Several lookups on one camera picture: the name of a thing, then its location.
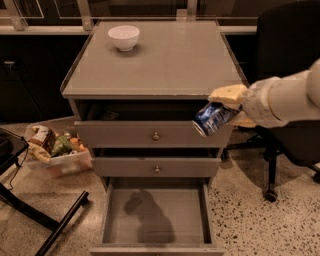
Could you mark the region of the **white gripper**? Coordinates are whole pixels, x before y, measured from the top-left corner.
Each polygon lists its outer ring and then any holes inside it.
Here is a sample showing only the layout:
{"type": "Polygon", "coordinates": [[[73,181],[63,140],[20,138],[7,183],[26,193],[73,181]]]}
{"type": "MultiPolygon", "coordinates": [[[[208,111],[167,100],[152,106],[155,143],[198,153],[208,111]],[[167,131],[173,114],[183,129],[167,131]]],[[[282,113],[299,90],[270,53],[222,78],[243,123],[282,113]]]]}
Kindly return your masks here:
{"type": "Polygon", "coordinates": [[[233,126],[254,128],[256,125],[265,128],[284,127],[287,121],[282,121],[272,112],[269,104],[269,94],[272,86],[279,81],[271,77],[253,83],[248,89],[243,84],[219,87],[208,96],[210,102],[221,103],[230,109],[242,110],[229,123],[233,126]]]}

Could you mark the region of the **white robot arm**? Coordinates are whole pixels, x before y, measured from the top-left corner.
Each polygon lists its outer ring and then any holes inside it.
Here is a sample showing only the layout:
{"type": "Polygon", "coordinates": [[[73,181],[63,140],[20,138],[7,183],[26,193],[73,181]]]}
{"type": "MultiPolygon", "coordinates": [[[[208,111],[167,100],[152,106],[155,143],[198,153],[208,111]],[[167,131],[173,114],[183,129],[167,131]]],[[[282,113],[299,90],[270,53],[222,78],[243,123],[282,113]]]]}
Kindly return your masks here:
{"type": "Polygon", "coordinates": [[[238,110],[231,123],[245,127],[284,127],[290,122],[320,119],[320,60],[309,69],[283,78],[235,84],[211,92],[210,102],[238,110]]]}

